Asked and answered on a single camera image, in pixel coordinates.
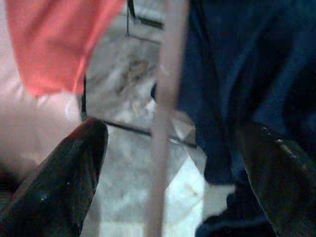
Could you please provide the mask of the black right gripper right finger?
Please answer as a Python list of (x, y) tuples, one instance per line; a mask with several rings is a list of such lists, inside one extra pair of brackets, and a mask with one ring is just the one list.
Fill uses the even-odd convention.
[(254, 194), (279, 237), (316, 235), (316, 160), (295, 141), (250, 123), (236, 129)]

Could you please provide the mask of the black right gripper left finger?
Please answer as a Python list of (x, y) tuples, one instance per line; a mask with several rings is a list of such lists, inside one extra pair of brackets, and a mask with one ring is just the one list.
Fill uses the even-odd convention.
[(86, 119), (18, 187), (0, 215), (3, 237), (78, 237), (99, 182), (108, 129)]

